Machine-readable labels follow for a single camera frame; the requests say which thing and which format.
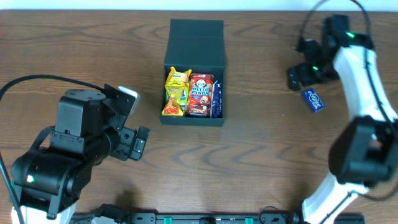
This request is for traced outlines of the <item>green Pretz snack box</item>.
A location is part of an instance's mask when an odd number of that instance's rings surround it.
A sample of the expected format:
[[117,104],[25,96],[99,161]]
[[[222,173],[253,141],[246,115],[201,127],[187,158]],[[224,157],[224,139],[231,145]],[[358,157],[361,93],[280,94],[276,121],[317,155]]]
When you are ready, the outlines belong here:
[[[165,92],[165,94],[166,94],[165,102],[167,103],[170,98],[170,95],[167,91]],[[185,112],[185,110],[186,110],[187,95],[188,95],[188,87],[184,87],[182,90],[181,97],[180,97],[180,107],[183,112]]]

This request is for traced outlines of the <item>long yellow orange snack packet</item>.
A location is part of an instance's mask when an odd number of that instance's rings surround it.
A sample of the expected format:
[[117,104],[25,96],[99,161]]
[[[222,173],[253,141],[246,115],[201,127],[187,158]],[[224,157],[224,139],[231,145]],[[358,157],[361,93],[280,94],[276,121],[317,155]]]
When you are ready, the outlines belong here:
[[165,85],[166,94],[169,96],[169,99],[162,110],[162,116],[182,117],[184,115],[183,109],[181,108],[181,99],[182,93],[186,87],[186,84]]

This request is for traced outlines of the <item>blue Eclipse mint tin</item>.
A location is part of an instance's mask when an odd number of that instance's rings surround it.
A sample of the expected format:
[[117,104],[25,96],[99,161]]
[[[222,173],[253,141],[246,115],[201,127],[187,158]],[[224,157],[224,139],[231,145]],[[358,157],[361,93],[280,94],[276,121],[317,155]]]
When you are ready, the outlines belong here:
[[325,105],[313,88],[309,88],[302,92],[302,97],[313,113],[321,111]]

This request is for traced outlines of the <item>blue Dairy Milk chocolate bar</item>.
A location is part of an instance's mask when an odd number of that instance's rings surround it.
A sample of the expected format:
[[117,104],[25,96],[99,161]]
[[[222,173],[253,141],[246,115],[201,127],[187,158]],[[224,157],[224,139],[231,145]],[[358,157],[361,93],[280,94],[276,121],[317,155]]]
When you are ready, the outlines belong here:
[[211,106],[211,117],[221,118],[222,106],[222,88],[221,83],[216,81],[213,84],[213,100]]

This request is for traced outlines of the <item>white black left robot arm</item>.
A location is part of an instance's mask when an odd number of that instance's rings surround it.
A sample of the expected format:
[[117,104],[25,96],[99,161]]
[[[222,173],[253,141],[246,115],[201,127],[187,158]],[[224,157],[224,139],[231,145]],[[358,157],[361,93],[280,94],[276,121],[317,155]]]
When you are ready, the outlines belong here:
[[43,129],[12,166],[19,202],[12,219],[68,223],[95,166],[109,156],[140,160],[149,129],[124,125],[139,98],[138,92],[123,86],[66,91],[55,125]]

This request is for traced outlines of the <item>black gift box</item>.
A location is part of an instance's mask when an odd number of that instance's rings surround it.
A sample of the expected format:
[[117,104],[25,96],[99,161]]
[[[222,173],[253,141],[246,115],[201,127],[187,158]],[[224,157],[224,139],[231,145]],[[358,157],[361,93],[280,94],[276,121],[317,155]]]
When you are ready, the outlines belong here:
[[173,126],[215,126],[224,125],[226,99],[224,75],[226,53],[224,47],[224,21],[171,19],[169,41],[164,59],[166,79],[170,68],[184,72],[211,74],[221,84],[221,116],[219,118],[160,116],[163,125]]

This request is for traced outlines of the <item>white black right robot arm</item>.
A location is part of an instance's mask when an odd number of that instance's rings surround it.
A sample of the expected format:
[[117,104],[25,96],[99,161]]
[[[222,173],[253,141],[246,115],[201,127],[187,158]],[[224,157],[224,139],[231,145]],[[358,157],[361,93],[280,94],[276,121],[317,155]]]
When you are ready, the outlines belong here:
[[356,198],[393,178],[397,169],[397,113],[379,78],[376,53],[369,32],[351,32],[348,16],[324,20],[322,39],[299,37],[303,63],[290,67],[287,84],[301,91],[315,110],[322,107],[310,85],[339,80],[343,86],[349,124],[333,143],[328,173],[306,198],[289,223],[333,223]]

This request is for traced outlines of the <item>small yellow snack packet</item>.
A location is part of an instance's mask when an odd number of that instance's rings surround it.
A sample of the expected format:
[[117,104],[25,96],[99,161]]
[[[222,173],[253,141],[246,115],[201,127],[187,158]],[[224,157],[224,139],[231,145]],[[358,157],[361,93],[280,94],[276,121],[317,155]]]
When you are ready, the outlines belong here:
[[191,73],[192,69],[189,69],[185,72],[178,72],[176,71],[175,67],[171,67],[165,85],[173,87],[186,87]]

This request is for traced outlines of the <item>red Hello Panda box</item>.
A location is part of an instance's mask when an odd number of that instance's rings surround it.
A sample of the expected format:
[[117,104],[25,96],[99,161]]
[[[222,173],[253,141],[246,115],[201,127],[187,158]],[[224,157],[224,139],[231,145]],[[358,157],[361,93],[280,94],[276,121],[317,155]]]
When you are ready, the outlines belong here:
[[189,79],[189,89],[185,114],[190,117],[210,117],[213,97],[214,76],[193,73]]

